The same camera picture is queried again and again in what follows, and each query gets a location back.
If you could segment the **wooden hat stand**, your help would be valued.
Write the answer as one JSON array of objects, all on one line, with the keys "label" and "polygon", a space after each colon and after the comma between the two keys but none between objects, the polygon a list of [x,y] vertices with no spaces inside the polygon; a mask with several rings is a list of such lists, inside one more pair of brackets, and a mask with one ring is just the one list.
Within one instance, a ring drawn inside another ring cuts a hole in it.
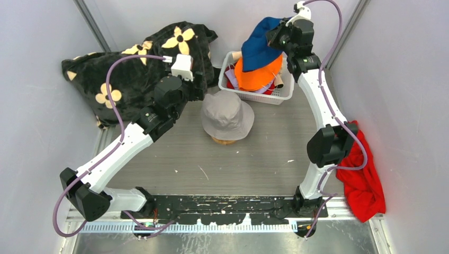
[{"label": "wooden hat stand", "polygon": [[225,146],[231,145],[231,144],[234,144],[237,142],[236,140],[220,140],[215,137],[212,137],[212,140],[217,144],[221,144],[221,145],[225,145]]}]

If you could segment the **orange bucket hat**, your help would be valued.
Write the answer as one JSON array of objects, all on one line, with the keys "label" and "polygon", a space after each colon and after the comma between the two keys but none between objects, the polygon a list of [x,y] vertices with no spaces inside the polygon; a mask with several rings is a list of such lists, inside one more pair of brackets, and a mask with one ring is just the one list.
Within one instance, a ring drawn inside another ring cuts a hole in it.
[{"label": "orange bucket hat", "polygon": [[279,56],[262,68],[248,72],[243,71],[243,57],[241,57],[234,67],[237,89],[246,92],[270,94],[267,90],[281,88],[284,85],[281,77],[282,70],[283,56]]}]

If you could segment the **blue bucket hat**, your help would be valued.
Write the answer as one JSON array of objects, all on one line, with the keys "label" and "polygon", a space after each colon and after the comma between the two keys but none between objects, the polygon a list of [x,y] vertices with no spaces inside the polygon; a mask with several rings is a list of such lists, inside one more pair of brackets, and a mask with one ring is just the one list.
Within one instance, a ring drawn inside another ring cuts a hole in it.
[{"label": "blue bucket hat", "polygon": [[243,72],[263,68],[282,54],[282,50],[271,48],[266,38],[266,33],[275,29],[281,21],[281,18],[265,17],[255,26],[241,47]]}]

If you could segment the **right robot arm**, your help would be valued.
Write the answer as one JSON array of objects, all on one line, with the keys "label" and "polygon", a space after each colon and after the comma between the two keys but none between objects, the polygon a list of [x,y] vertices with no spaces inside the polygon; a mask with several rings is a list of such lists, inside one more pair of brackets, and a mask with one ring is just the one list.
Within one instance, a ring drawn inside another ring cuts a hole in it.
[{"label": "right robot arm", "polygon": [[312,52],[313,23],[306,19],[288,21],[266,34],[268,45],[286,54],[289,73],[304,92],[315,118],[317,130],[307,143],[310,164],[297,187],[292,209],[300,217],[321,209],[322,186],[329,174],[346,158],[358,128],[340,113],[326,84],[319,57]]}]

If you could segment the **grey bucket hat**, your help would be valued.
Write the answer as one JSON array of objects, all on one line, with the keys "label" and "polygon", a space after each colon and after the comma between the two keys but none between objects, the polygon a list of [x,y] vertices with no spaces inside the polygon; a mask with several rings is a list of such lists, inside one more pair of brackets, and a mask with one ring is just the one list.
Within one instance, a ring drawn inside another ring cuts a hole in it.
[{"label": "grey bucket hat", "polygon": [[226,141],[246,138],[255,119],[252,107],[227,90],[206,94],[200,114],[204,131],[215,139]]}]

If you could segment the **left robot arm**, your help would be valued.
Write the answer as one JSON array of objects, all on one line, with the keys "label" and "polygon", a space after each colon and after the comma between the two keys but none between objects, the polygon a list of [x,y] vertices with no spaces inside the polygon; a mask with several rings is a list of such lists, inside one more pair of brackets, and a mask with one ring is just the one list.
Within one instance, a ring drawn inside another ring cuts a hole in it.
[{"label": "left robot arm", "polygon": [[107,212],[129,212],[143,219],[154,215],[155,198],[144,188],[114,189],[107,184],[134,156],[174,126],[189,101],[204,99],[207,87],[202,78],[199,71],[192,81],[181,75],[163,77],[155,86],[154,101],[139,111],[123,134],[90,162],[60,173],[64,188],[79,179],[66,197],[86,221],[95,221]]}]

